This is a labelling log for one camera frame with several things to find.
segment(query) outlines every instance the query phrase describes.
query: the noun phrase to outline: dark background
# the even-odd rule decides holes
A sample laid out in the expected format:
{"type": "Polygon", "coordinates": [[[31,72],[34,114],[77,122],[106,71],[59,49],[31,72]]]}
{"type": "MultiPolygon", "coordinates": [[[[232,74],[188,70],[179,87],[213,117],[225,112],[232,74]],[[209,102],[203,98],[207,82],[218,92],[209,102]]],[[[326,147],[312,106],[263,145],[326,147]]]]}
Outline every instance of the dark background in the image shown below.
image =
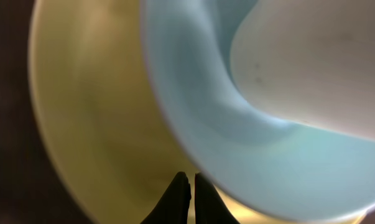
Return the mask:
{"type": "MultiPolygon", "coordinates": [[[[0,0],[0,224],[91,223],[57,177],[32,112],[27,43],[33,3],[0,0]]],[[[375,224],[375,212],[363,223],[375,224]]]]}

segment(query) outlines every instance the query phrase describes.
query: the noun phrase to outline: yellow plate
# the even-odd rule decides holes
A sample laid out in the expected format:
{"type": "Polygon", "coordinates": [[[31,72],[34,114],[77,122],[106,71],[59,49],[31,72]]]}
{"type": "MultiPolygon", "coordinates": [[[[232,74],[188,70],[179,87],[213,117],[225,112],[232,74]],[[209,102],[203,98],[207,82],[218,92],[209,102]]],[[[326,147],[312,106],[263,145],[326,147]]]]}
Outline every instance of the yellow plate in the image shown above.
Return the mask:
{"type": "MultiPolygon", "coordinates": [[[[139,223],[176,172],[191,181],[197,171],[159,113],[139,40],[138,0],[36,2],[35,114],[60,178],[96,223],[139,223]]],[[[241,223],[282,223],[222,197],[241,223]]]]}

